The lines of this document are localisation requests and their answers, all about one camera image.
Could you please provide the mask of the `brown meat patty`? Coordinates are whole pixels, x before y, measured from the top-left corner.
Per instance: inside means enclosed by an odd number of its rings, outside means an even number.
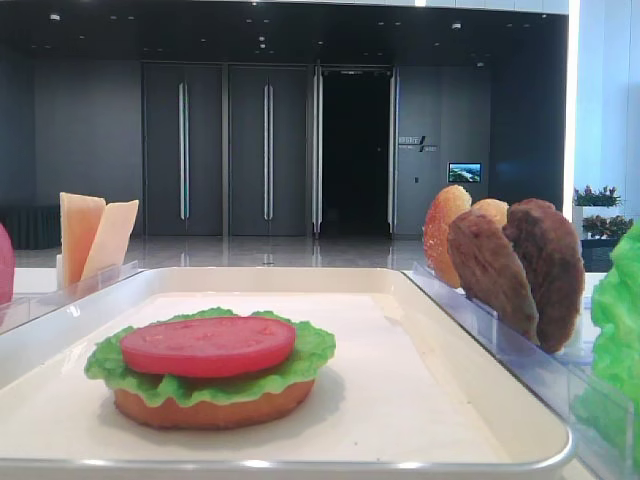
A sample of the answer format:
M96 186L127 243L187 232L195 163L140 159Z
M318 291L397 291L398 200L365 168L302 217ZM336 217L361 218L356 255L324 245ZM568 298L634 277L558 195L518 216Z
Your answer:
M447 241L466 295L492 308L499 320L537 344L539 316L525 269L496 222L470 209L451 222Z
M585 270L580 240L553 204L535 198L508 208L503 232L531 287L540 347L557 353L570 340L581 310Z

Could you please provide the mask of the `green lettuce leaf on tray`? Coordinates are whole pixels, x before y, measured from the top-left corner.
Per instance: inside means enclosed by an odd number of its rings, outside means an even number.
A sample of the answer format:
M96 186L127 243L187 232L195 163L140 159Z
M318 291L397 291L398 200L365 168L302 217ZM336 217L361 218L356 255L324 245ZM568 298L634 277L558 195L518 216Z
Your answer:
M225 316L239 315L228 309L211 308L193 314L177 315L148 325ZM199 401L226 405L256 400L264 393L280 393L294 383L315 380L318 371L335 353L334 335L313 326L308 321L291 321L272 311L254 312L248 316L278 319L296 328L294 349L283 363L266 370L227 378L190 378L171 374L141 373L129 368L123 359L120 340L138 329L129 326L97 343L87 359L85 374L92 380L103 381L113 391L123 389L139 394L151 407L157 407L169 398L175 399L183 407L192 406Z

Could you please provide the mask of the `bread bun slice front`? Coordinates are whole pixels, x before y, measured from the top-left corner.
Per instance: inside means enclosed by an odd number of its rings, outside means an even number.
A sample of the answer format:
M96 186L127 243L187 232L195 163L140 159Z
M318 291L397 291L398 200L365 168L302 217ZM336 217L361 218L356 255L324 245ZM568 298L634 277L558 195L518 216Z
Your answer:
M470 194L459 185L442 189L426 214L423 245L426 263L435 275L451 288L460 287L459 276L448 254L451 222L471 208Z

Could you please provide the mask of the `bread bun slice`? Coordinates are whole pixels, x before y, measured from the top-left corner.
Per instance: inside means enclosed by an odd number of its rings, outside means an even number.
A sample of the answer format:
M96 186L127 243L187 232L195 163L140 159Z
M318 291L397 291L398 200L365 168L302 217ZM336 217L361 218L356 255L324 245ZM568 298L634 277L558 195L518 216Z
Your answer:
M507 212L509 204L507 202L485 198L475 202L471 209L488 216L495 224L502 228L507 223Z
M451 222L471 208L470 194L459 185L442 189L426 214L423 245L426 263L435 275L451 288L460 287L459 276L448 254Z

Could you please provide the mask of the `red tomato slice on tray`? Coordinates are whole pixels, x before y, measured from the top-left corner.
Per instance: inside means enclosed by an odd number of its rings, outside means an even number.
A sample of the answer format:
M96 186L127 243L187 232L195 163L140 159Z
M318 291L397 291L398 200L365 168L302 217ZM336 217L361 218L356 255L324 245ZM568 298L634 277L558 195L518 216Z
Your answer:
M296 328L262 316L225 316L158 323L120 340L125 364L141 373L227 378L283 363Z

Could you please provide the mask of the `bread bun slice rear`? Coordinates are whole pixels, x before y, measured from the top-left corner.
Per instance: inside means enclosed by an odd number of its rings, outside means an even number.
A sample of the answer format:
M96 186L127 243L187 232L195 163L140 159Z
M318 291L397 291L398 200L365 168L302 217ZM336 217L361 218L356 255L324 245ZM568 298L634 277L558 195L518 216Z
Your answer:
M475 202L471 209L488 216L495 224L502 228L507 223L507 212L509 204L507 202L485 198Z

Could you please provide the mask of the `pale yellow cheese slice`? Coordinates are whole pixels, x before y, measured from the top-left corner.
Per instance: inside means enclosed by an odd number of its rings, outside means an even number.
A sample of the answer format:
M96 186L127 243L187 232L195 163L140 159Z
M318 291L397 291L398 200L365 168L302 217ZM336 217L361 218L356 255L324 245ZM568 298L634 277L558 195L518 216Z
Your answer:
M106 206L83 268L82 280L123 264L138 207L138 200Z

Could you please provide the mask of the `orange cheese slice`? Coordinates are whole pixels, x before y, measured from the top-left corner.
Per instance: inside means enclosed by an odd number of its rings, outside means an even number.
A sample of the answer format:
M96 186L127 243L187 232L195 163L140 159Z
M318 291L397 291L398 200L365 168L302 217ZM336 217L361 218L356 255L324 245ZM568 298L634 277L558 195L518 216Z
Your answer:
M80 281L106 208L101 197L61 192L61 261L63 286Z

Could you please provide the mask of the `standing red tomato slice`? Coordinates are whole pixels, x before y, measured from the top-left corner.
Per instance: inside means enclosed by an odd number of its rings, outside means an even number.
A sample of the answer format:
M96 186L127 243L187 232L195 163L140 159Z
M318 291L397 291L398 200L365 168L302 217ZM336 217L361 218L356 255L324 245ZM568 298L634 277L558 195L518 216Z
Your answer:
M0 304L13 298L15 277L15 254L8 232L0 225Z

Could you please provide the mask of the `dark double door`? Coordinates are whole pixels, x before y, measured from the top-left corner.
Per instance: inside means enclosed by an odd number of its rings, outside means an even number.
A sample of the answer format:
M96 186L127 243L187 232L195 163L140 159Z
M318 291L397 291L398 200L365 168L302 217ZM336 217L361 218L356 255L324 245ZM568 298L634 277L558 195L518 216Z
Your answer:
M310 71L147 63L145 232L305 236Z

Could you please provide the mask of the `bottom bun slice on tray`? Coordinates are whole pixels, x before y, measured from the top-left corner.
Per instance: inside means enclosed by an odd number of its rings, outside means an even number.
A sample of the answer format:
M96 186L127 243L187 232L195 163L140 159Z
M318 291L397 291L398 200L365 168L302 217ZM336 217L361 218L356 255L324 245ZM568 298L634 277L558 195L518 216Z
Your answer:
M264 393L256 400L226 405L199 401L183 407L173 398L148 406L139 394L114 391L117 410L136 423L156 429L231 430L281 419L309 396L315 381L294 383L280 393Z

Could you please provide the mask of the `white metal tray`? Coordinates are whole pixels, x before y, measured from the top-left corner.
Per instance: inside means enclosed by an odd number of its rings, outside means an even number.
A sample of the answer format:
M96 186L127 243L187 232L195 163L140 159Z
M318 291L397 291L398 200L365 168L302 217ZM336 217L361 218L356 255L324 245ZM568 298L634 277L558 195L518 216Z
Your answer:
M334 358L291 415L157 431L86 378L108 335L218 306L335 335ZM574 451L562 419L392 270L148 270L1 337L5 479L558 479Z

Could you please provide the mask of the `small wall screen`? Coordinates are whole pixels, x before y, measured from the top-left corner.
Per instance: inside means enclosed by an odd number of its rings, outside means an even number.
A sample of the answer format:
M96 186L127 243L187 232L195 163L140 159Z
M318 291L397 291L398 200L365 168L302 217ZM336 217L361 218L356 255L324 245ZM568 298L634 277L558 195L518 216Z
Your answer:
M482 180L481 163L448 164L447 180L449 183L480 183Z

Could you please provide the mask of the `clear long rack rail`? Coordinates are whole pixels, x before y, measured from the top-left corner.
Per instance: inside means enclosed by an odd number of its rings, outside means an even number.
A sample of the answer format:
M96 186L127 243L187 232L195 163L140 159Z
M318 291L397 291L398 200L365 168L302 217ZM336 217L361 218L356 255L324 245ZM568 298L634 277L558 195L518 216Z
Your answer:
M134 261L121 267L110 267L67 288L21 296L1 306L1 334L6 334L46 314L75 304L89 295L103 291L141 272L142 269Z
M580 462L600 479L639 477L639 411L619 389L592 372L595 334L589 296L578 329L559 354L547 354L516 334L486 305L446 286L426 267L406 272L499 363L565 420L577 439Z

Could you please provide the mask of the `clear left long rack rail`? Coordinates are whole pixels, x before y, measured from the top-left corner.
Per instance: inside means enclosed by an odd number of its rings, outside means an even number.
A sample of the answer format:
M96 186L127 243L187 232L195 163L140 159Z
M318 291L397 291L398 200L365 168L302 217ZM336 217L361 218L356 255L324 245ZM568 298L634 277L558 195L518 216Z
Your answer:
M103 291L141 272L142 269L134 261L121 267L110 267L67 288L21 296L1 306L1 334L6 334L46 314L75 304L89 295Z

